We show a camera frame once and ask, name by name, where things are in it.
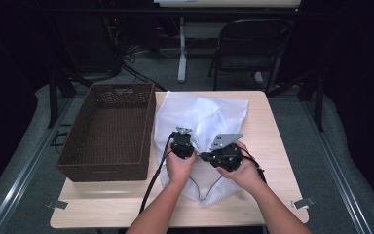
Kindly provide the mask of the black metal stand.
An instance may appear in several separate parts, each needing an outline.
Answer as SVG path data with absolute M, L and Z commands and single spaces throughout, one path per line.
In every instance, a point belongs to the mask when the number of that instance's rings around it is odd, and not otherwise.
M 56 123 L 58 118 L 57 91 L 61 91 L 66 98 L 74 98 L 77 92 L 72 85 L 73 82 L 78 82 L 88 88 L 92 85 L 91 81 L 66 69 L 55 70 L 50 75 L 49 93 L 51 112 L 49 128 Z
M 323 108 L 323 96 L 324 96 L 324 77 L 319 71 L 309 71 L 302 76 L 299 76 L 284 85 L 279 86 L 267 93 L 268 97 L 274 97 L 291 87 L 301 84 L 302 88 L 297 94 L 300 101 L 309 101 L 311 97 L 315 97 L 314 107 L 314 122 L 318 129 L 322 132 L 322 108 Z

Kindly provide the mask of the person's left hand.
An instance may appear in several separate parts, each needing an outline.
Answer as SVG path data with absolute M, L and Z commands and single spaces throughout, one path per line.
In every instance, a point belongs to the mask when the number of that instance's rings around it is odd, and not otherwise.
M 169 183 L 184 187 L 192 173 L 196 159 L 196 152 L 187 159 L 182 159 L 173 152 L 170 152 L 166 159 Z

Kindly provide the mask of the white mesh laundry bag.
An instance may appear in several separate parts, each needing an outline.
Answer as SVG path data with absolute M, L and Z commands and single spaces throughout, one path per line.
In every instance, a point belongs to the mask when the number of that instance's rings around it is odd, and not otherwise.
M 191 142 L 197 153 L 208 152 L 216 136 L 241 131 L 247 107 L 248 102 L 243 99 L 166 93 L 155 116 L 157 158 L 162 158 L 168 136 L 178 128 L 191 131 Z M 240 190 L 209 162 L 197 159 L 182 195 L 203 206 L 210 206 Z

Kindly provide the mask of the aluminium floor rail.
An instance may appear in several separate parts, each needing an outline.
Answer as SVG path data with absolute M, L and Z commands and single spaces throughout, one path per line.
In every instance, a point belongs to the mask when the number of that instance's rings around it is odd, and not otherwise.
M 73 100 L 64 99 L 58 105 L 58 117 L 51 128 L 49 103 L 38 100 L 37 109 L 18 148 L 0 176 L 0 234 L 33 179 L 44 150 L 49 146 L 56 128 L 68 112 Z
M 374 234 L 369 222 L 367 221 L 362 208 L 360 207 L 357 198 L 351 189 L 345 174 L 336 158 L 336 155 L 331 147 L 325 132 L 321 131 L 314 118 L 314 109 L 308 101 L 300 102 L 302 109 L 307 116 L 307 119 L 313 129 L 321 148 L 324 152 L 324 160 L 327 164 L 328 170 L 333 178 L 333 181 L 338 189 L 338 192 L 343 200 L 344 206 L 352 220 L 357 234 Z

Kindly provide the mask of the white desk top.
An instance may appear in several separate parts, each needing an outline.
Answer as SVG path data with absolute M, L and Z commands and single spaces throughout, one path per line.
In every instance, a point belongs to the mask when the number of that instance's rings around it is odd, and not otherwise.
M 170 8 L 298 8 L 302 0 L 153 0 L 153 3 Z

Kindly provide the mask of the grey metal table clip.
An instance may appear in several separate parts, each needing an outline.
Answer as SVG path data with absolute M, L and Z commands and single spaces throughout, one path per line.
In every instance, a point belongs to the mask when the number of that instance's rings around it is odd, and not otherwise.
M 46 207 L 50 209 L 62 209 L 65 210 L 67 207 L 67 203 L 59 200 L 49 200 L 46 203 Z
M 291 205 L 295 209 L 309 209 L 316 201 L 312 197 L 292 201 Z

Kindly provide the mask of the dark computer cabinet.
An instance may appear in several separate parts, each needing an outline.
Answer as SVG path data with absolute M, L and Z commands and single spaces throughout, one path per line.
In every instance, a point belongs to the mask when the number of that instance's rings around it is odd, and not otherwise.
M 118 72 L 119 62 L 103 17 L 65 15 L 57 20 L 65 46 L 79 72 Z

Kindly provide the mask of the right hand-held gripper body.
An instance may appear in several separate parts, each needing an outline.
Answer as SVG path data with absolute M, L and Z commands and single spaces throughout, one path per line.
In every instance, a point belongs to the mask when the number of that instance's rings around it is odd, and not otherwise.
M 232 172 L 239 167 L 243 155 L 235 141 L 243 137 L 243 134 L 219 134 L 215 137 L 210 147 L 209 161 L 214 167 Z

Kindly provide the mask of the black folding chair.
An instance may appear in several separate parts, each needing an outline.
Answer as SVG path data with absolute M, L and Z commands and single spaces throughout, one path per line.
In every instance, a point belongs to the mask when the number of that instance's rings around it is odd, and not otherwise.
M 208 76 L 218 72 L 268 72 L 265 92 L 273 85 L 274 71 L 292 25 L 284 19 L 237 19 L 220 31 Z

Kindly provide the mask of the brown woven basket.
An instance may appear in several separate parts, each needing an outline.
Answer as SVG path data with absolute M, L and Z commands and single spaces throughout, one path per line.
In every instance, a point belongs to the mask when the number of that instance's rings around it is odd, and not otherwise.
M 156 111 L 152 84 L 90 87 L 57 161 L 74 182 L 147 178 Z

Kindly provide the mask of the white desk leg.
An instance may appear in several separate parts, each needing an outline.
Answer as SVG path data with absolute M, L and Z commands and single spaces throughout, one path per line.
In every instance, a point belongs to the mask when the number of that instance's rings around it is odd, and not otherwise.
M 177 81 L 179 83 L 184 83 L 186 81 L 186 66 L 187 66 L 184 17 L 180 18 L 179 37 L 180 37 L 180 58 L 179 58 Z

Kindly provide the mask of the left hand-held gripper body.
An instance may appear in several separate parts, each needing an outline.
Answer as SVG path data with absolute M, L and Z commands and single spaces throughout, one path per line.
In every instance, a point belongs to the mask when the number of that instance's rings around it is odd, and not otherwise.
M 191 142 L 191 129 L 177 127 L 176 131 L 173 132 L 170 147 L 172 152 L 179 158 L 187 159 L 192 156 L 194 147 Z

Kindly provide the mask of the person's right hand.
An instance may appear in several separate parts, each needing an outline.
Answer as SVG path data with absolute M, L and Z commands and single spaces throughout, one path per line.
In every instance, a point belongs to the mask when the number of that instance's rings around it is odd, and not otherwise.
M 232 180 L 243 190 L 254 195 L 260 192 L 266 186 L 266 183 L 261 179 L 255 164 L 252 162 L 253 157 L 248 153 L 246 146 L 238 140 L 236 141 L 236 145 L 244 156 L 242 163 L 232 172 L 228 172 L 220 167 L 217 168 L 217 171 L 222 176 Z

